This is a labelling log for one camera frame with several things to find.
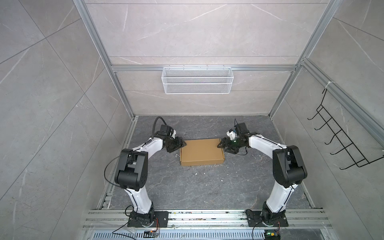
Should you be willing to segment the brown cardboard box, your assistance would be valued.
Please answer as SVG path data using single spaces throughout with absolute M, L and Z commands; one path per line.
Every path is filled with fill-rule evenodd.
M 218 148 L 220 139 L 187 140 L 180 149 L 181 166 L 219 165 L 225 161 L 224 150 Z

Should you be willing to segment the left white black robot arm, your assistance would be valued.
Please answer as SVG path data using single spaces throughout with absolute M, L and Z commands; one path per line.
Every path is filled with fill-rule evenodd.
M 155 218 L 154 205 L 146 190 L 149 158 L 164 148 L 168 153 L 173 153 L 186 145 L 180 137 L 154 137 L 136 148 L 122 150 L 114 181 L 129 195 L 134 217 L 144 221 L 146 225 L 152 223 Z

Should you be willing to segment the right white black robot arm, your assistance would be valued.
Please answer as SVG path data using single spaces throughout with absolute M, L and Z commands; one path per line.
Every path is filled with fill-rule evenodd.
M 242 147 L 256 149 L 272 159 L 275 183 L 263 204 L 261 220 L 265 225 L 273 225 L 284 217 L 290 197 L 308 176 L 301 152 L 297 146 L 282 145 L 259 134 L 239 137 L 230 132 L 218 144 L 218 148 L 234 155 Z

